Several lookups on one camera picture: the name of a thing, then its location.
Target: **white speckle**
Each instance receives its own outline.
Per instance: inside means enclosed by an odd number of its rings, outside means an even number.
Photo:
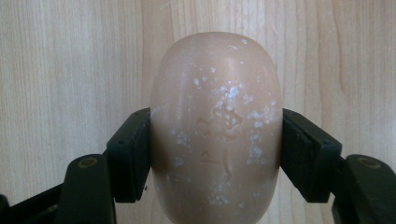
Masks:
[[[195,83],[196,86],[199,86],[199,79],[198,79],[198,78],[195,78],[195,79],[194,79],[194,83]]]
[[[231,87],[230,94],[228,95],[228,97],[230,99],[233,99],[233,98],[235,98],[235,96],[238,95],[238,93],[239,93],[239,91],[238,91],[238,89],[236,87]]]
[[[262,155],[262,149],[261,148],[259,148],[259,147],[254,147],[253,148],[253,151],[254,151],[254,155],[255,155],[255,157],[260,157],[261,155]]]
[[[254,122],[254,127],[255,128],[262,128],[262,122],[261,121]]]
[[[259,135],[256,133],[256,134],[254,134],[253,136],[252,136],[252,139],[254,139],[254,140],[257,140],[257,139],[259,139]]]
[[[255,192],[253,193],[253,198],[258,199],[262,196],[262,194],[260,192]]]
[[[252,95],[247,95],[247,94],[244,95],[244,104],[245,105],[253,102],[253,100],[254,100],[254,97]]]
[[[183,163],[184,163],[184,161],[180,157],[175,158],[175,167],[176,168],[182,166]]]
[[[229,45],[230,48],[232,49],[238,49],[238,47],[234,46],[234,45]]]
[[[226,195],[230,188],[231,184],[228,181],[227,175],[222,175],[221,178],[214,179],[212,186],[210,186],[211,193],[207,195],[209,204],[223,205],[229,203]]]
[[[190,140],[189,137],[185,133],[181,132],[177,135],[176,143],[178,145],[182,145],[183,147],[188,147],[189,140]]]
[[[221,107],[223,105],[223,102],[222,101],[218,101],[217,103],[216,103],[216,107]]]
[[[165,107],[166,107],[166,105],[151,108],[151,111],[150,111],[151,117],[153,117],[157,112],[162,111]]]
[[[264,114],[259,114],[256,110],[253,110],[247,115],[248,119],[262,119],[264,117]]]
[[[233,106],[232,106],[232,105],[227,105],[225,108],[226,108],[228,111],[232,111],[232,110],[233,110]]]

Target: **light wood panel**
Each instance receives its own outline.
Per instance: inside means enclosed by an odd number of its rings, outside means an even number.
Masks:
[[[165,51],[198,32],[247,35],[269,52],[284,106],[396,169],[395,1],[0,1],[0,193],[11,204],[100,153],[149,106]],[[332,223],[280,172],[260,223]],[[119,223],[170,223],[148,179]]]

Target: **wooden background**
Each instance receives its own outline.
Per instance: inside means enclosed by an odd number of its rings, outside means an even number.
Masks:
[[[101,153],[149,106],[165,51],[197,32],[261,43],[276,64],[284,107],[396,170],[396,1],[0,1],[0,193],[18,203],[64,179],[67,164]],[[260,223],[333,223],[329,203],[305,203],[280,172]],[[170,223],[151,177],[119,223]]]

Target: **black plastic bracket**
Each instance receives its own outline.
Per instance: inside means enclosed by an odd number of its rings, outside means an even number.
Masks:
[[[309,203],[326,203],[342,145],[302,115],[283,109],[281,167]]]
[[[140,200],[150,169],[149,108],[134,112],[107,142],[111,189],[117,203]]]

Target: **screw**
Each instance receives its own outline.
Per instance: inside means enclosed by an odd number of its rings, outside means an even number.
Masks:
[[[88,157],[85,159],[82,159],[81,161],[78,162],[78,167],[79,168],[88,168],[91,166],[94,166],[96,163],[98,162],[98,160],[95,157]]]

